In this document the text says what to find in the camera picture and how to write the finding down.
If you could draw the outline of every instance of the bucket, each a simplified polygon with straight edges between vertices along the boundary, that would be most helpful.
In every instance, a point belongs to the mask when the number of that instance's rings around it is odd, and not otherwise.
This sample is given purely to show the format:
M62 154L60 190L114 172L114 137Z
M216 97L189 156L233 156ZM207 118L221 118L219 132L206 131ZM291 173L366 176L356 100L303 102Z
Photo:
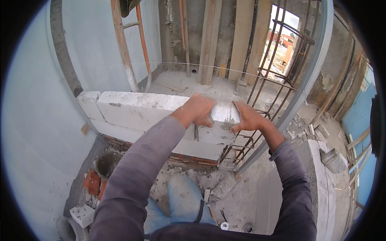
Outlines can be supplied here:
M102 179L108 180L121 158L122 155L116 152L101 154L95 162L96 172Z

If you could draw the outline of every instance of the blue wall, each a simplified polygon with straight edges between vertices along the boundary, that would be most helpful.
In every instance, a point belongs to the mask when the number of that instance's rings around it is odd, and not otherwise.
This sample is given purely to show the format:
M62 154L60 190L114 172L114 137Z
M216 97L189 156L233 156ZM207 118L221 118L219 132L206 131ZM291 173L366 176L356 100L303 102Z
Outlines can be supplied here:
M370 65L367 66L362 87L356 96L353 105L343 118L343 129L352 139L358 138L370 126L371 99L377 91L375 89L374 73ZM355 146L357 155L370 143L370 135ZM365 205L369 198L372 181L374 179L376 158L370 154L362 172L359 174L359 187L357 201Z

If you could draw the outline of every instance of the black pipe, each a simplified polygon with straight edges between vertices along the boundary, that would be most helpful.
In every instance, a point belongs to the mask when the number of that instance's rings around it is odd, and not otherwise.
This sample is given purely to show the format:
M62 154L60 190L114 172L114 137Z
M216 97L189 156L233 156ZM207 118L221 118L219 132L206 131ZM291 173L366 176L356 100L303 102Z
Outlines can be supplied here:
M251 29L251 36L249 37L249 43L248 43L248 50L247 50L247 56L245 57L245 63L243 68L243 73L241 74L241 79L244 80L245 78L245 72L247 71L249 57L251 56L251 50L252 50L252 44L253 44L253 38L255 36L255 29L256 29L256 19L257 19L257 4L258 0L255 0L255 7L253 9L253 19L252 19L252 29Z

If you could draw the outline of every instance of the jeans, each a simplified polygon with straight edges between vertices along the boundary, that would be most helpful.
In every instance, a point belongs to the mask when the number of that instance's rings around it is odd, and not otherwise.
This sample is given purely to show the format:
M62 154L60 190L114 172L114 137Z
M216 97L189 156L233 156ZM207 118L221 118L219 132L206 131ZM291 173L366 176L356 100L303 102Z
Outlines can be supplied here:
M151 234L167 225L194 222L196 220L200 210L200 202L203 198L192 179L184 174L174 175L168 184L168 196L170 217L161 211L153 198L148 198L147 218L144 223L145 234ZM217 226L216 221L205 205L200 223Z

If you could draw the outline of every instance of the opening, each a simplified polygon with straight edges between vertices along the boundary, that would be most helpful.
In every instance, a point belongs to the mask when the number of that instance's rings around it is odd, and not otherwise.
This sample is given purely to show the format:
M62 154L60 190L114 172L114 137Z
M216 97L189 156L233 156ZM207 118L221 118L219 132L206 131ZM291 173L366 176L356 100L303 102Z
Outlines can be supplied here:
M271 21L269 23L267 41L266 41L264 53L263 53L263 56L262 56L261 62L260 62L260 66L261 66L261 64L264 60L265 53L266 53L266 51L268 51L267 59L264 62L264 69L268 68L268 65L272 59L273 50L275 48L276 41L278 39L280 25L277 24L276 28L273 29L273 27L274 27L273 19L276 18L276 11L277 11L277 6L272 5ZM280 8L279 9L279 15L278 15L279 21L281 21L282 15L283 15L283 8ZM293 27L295 29L299 29L301 21L300 21L300 18L298 16L290 13L289 11L286 11L285 17L284 17L284 23L290 25L291 27ZM269 40L270 40L272 34L273 34L272 43L268 49ZM276 50L275 56L273 58L272 66L271 66L272 71L279 73L279 74L283 74L283 75L286 74L289 63L291 62L291 59L292 59L292 55L293 55L294 50L296 48L297 39L298 39L298 36L296 34L294 34L292 31L286 29L285 27L282 28L281 34L279 37L279 45L278 45L278 48ZM276 80L278 82L283 81L283 79L275 77L275 75L273 73L269 73L268 78L272 79L272 80Z

